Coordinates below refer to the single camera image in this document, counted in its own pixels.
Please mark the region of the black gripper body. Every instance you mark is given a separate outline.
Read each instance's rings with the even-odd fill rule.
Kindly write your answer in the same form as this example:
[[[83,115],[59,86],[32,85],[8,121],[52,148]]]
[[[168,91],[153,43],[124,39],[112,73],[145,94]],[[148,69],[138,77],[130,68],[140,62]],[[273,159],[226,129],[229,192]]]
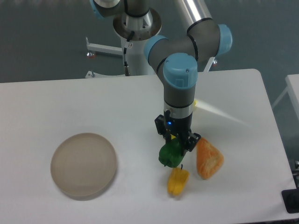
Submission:
[[[171,135],[178,137],[183,132],[191,132],[192,113],[185,118],[177,119],[170,116],[170,112],[164,112],[164,115],[159,115],[155,119],[156,129],[159,135],[164,138],[165,130],[169,129]]]

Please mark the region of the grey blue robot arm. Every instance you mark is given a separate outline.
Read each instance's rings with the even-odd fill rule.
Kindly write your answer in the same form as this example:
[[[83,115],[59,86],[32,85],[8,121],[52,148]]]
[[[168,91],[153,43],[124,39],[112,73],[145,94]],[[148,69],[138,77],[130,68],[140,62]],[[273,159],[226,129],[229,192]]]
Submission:
[[[121,39],[126,76],[153,73],[164,86],[164,113],[156,118],[166,143],[174,136],[181,154],[192,151],[200,135],[191,131],[198,63],[228,52],[232,34],[216,24],[203,0],[174,1],[186,35],[176,41],[159,34],[162,22],[147,0],[92,0],[96,17],[113,17]]]

